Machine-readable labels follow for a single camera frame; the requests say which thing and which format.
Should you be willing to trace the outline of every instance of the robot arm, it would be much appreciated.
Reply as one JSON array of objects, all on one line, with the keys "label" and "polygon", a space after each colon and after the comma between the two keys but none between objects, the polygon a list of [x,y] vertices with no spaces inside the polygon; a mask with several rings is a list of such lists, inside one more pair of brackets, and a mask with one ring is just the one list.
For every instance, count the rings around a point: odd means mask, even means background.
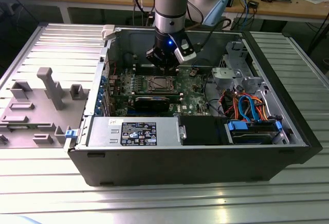
[{"label": "robot arm", "polygon": [[184,31],[188,0],[155,0],[155,44],[147,59],[155,66],[172,69],[196,57]]}]

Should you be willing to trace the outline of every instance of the blue cable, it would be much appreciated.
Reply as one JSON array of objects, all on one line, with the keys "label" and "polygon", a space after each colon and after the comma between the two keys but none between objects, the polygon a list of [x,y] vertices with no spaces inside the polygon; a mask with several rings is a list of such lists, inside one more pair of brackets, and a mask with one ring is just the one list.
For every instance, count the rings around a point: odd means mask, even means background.
[{"label": "blue cable", "polygon": [[259,118],[257,112],[255,111],[255,105],[254,105],[253,100],[252,100],[251,97],[248,97],[248,96],[242,96],[242,97],[240,97],[240,99],[239,99],[239,113],[240,113],[240,114],[243,116],[243,118],[245,118],[248,122],[251,122],[250,119],[249,119],[247,116],[245,116],[245,114],[244,114],[243,111],[242,111],[242,100],[243,100],[244,98],[248,98],[248,99],[249,99],[249,102],[250,102],[250,109],[251,109],[252,116],[253,116],[253,118],[254,118],[255,120],[259,121],[260,118]]},{"label": "blue cable", "polygon": [[243,20],[242,27],[241,27],[240,31],[242,31],[243,27],[245,27],[245,25],[246,25],[246,22],[247,22],[247,19],[248,19],[248,11],[249,11],[246,0],[243,0],[243,2],[245,3],[246,15],[245,15],[245,20]]},{"label": "blue cable", "polygon": [[242,29],[243,29],[243,28],[245,27],[245,25],[246,25],[246,22],[247,22],[247,19],[248,19],[248,12],[249,12],[248,5],[247,5],[246,0],[242,0],[242,1],[243,1],[243,3],[245,4],[246,14],[245,14],[245,19],[244,19],[243,22],[242,22],[242,27],[241,27],[240,31],[242,31]]}]

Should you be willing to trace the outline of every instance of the floor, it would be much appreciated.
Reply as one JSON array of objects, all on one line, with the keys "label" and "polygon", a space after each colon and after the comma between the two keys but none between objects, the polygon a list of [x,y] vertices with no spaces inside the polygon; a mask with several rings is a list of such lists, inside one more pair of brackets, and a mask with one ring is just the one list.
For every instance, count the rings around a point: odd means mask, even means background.
[{"label": "floor", "polygon": [[[61,15],[59,9],[56,7],[43,6],[27,6],[27,9],[41,22],[41,23],[61,23]],[[76,24],[115,24],[115,25],[132,25],[131,11],[115,11],[106,10],[105,19],[102,18],[100,10],[71,8],[70,14],[72,20]],[[135,20],[136,25],[141,24],[141,19]],[[252,24],[247,24],[243,30],[259,31],[263,21],[254,20]],[[18,6],[13,17],[2,16],[0,18],[0,76],[5,72],[11,64],[20,49],[24,46],[31,33],[36,28],[36,22],[30,15]],[[298,44],[306,50],[315,35],[305,23],[288,22],[284,27],[283,32],[289,33]],[[311,55],[311,59],[316,63],[320,70],[324,73],[328,71],[323,64],[323,59],[329,58],[329,38],[323,40]]]}]

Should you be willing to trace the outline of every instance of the metal slotted surface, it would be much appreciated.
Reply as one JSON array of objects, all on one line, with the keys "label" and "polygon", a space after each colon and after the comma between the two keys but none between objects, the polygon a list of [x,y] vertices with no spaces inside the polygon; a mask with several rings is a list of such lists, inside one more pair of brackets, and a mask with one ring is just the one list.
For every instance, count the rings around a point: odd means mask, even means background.
[{"label": "metal slotted surface", "polygon": [[[301,66],[307,71],[307,64]],[[326,96],[325,87],[316,88]],[[305,97],[292,89],[295,98]],[[318,115],[308,115],[319,122]],[[327,131],[317,136],[324,149],[306,164],[289,166],[269,182],[250,183],[96,188],[84,182],[62,149],[0,150],[0,213],[56,224],[73,218],[115,224],[328,223]]]},{"label": "metal slotted surface", "polygon": [[328,147],[328,79],[293,39],[280,33],[251,34],[322,146]]},{"label": "metal slotted surface", "polygon": [[16,80],[26,80],[31,88],[45,88],[36,77],[40,67],[51,67],[52,78],[62,88],[81,84],[91,89],[99,54],[104,47],[101,25],[49,24],[38,27],[27,51],[18,56],[19,62],[0,91],[0,115],[12,98],[10,88]]}]

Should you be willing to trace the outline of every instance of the sticker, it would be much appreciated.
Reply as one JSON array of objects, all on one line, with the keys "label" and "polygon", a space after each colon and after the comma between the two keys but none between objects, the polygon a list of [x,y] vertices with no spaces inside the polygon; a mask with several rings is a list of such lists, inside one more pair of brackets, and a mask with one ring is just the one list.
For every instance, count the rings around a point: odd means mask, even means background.
[{"label": "sticker", "polygon": [[121,122],[122,146],[157,145],[155,122]]},{"label": "sticker", "polygon": [[121,125],[123,122],[123,119],[109,119],[108,125]]}]

